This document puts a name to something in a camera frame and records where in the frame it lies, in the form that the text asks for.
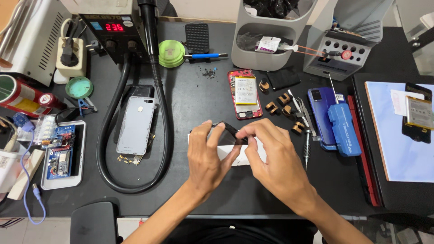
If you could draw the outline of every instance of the green container lid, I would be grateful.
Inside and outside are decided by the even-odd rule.
[[[66,94],[75,99],[83,99],[88,97],[93,91],[93,84],[90,80],[83,76],[72,78],[65,87]]]
[[[158,45],[159,63],[166,68],[180,66],[184,62],[185,48],[176,40],[165,40]]]

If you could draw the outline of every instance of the spray can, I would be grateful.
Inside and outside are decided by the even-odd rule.
[[[42,107],[50,109],[55,108],[58,110],[64,110],[67,107],[65,103],[61,102],[59,98],[52,93],[42,94],[42,96],[39,98],[39,104]]]
[[[42,92],[24,84],[22,79],[0,75],[0,106],[37,118],[51,111],[38,103],[40,96]]]

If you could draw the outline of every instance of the blue circuit board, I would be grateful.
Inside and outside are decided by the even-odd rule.
[[[75,125],[61,126],[54,130],[54,135],[51,137],[54,142],[47,145],[49,155],[47,180],[71,176],[74,138]]]

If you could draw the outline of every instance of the hand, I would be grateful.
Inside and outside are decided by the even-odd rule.
[[[244,126],[237,133],[237,138],[246,136],[249,145],[245,153],[254,177],[296,214],[306,218],[315,208],[317,193],[309,183],[289,132],[269,119],[262,119]],[[263,143],[267,154],[265,163],[259,157],[254,136]]]
[[[194,128],[190,133],[188,143],[187,157],[190,177],[187,183],[192,185],[197,193],[203,195],[203,201],[221,183],[241,149],[240,145],[234,146],[226,158],[221,161],[217,155],[217,146],[225,124],[218,124],[207,141],[211,126],[212,122],[208,120]]]

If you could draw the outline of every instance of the gray phone back cover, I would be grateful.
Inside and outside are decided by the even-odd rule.
[[[154,108],[155,98],[131,96],[128,99],[118,145],[116,146],[118,153],[145,154]]]

